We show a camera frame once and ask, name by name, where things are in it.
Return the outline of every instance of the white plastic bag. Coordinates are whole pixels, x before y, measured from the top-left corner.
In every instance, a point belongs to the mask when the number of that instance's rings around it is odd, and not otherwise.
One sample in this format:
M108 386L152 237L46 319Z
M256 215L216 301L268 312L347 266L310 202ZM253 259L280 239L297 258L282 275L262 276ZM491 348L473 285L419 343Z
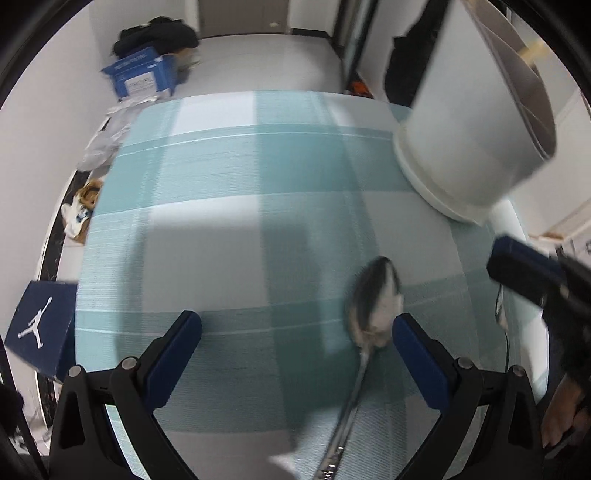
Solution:
M146 98L128 98L109 109L105 120L88 142L78 170L94 170L110 163L139 113L164 96L165 92L159 92Z

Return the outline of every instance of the white printed label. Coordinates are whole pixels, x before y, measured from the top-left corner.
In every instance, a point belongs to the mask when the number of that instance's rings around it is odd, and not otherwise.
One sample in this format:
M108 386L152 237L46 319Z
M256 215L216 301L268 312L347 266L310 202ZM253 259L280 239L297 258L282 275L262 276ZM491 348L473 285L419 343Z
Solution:
M156 78L153 72L146 72L132 79L126 80L127 95L149 96L156 93Z

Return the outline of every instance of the jumpman logo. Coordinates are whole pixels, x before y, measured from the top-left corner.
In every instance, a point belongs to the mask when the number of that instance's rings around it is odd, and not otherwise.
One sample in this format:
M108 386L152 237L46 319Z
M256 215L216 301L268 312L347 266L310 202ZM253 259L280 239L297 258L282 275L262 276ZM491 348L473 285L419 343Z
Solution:
M39 338L39 322L41 321L41 316L43 315L43 313L45 312L45 309L47 308L47 306L51 303L51 297L49 297L47 299L47 303L45 304L45 306L43 307L42 310L39 310L37 312L37 315L35 315L33 317L33 320L31 320L29 322L29 328L25 328L21 333L18 334L19 338L24 337L25 335L29 334L29 333L33 333L33 335L35 335L35 338L37 339L37 350L39 350L43 344L41 343L41 339Z

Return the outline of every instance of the tablecloth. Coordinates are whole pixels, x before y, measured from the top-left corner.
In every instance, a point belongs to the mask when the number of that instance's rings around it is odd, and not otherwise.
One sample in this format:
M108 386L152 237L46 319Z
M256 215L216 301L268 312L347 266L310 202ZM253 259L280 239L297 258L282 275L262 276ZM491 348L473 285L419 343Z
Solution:
M454 356L504 367L485 264L515 213L509 204L483 227L464 225L415 193L392 147L408 111L328 93L238 92L154 105L133 126L85 247L77 361L113 368L183 309L198 312L201 343L155 416L202 480L311 478L358 364L343 297L376 255L393 260L405 309L430 336ZM541 322L509 300L520 363L520 333ZM544 369L536 376L542 391ZM339 478L394 478L436 418L395 349L379 351Z

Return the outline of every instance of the white bucket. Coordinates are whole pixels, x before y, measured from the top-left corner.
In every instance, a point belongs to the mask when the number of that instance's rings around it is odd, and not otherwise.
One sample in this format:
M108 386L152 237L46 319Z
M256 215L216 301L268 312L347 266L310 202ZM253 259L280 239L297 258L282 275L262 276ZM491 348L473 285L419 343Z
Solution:
M486 0L451 0L395 149L414 188L441 213L483 223L492 206L556 151L550 101Z

